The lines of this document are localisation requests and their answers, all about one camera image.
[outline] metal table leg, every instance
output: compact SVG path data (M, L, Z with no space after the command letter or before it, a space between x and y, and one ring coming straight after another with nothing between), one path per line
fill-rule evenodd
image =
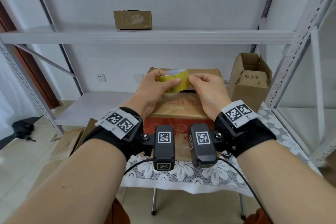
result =
M240 201L240 217L242 220L246 220L246 215L244 211L244 198L241 193L239 193L239 201Z
M152 215L156 214L156 189L154 189Z

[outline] yellow tape roll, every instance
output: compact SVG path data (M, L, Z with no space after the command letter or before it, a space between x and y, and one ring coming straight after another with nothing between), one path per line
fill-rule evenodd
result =
M174 92L179 92L179 91L183 91L186 90L187 88L190 87L190 82L188 80L188 69L172 69L172 70L168 70L166 71L169 75L166 76L159 76L157 78L158 82L165 82L171 79L175 79L175 78L181 78L182 82L180 85L171 88L169 90L166 91L166 93L174 93Z

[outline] lace tablecloth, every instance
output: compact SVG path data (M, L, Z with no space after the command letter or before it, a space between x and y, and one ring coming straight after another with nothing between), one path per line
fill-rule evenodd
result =
M264 103L258 111L258 116L263 124L276 135L280 144L289 148L293 154L320 174L304 151ZM145 158L140 155L132 156L127 162L126 169L143 159ZM235 157L231 156L226 159L241 172ZM156 171L153 168L153 162L144 162L133 168L123 178L121 186L184 190L192 194L224 189L250 197L253 196L240 175L223 161L218 161L213 167L205 169L194 168L191 162L176 161L175 168L172 171Z

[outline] shelf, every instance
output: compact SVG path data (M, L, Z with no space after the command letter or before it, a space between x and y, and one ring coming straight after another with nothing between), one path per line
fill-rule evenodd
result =
M101 119L112 108L119 107L134 93L87 92L55 120L57 125L86 127L90 118Z
M39 27L0 33L5 44L291 44L286 30L116 30Z
M321 142L319 141L316 108L278 107L277 110L299 135L300 139L295 139L305 152L307 148L311 152L318 148ZM336 109L324 109L324 115L325 141L328 141L330 140L328 135L332 134L335 129Z

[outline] finger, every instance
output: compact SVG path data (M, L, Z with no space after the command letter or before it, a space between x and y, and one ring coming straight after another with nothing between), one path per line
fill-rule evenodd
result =
M204 83L204 81L197 77L196 74L189 75L188 79L191 86L193 86L196 91L199 91Z
M148 74L146 74L146 77L156 79L159 76L165 76L168 75L168 73L162 69L154 69L153 71L150 71Z
M198 73L198 74L192 74L192 75L196 76L197 78L200 78L204 82L211 82L213 79L218 77L213 74L207 74L207 73Z
M182 82L181 78L171 79L166 82L162 82L163 89L166 91L170 88L176 87Z

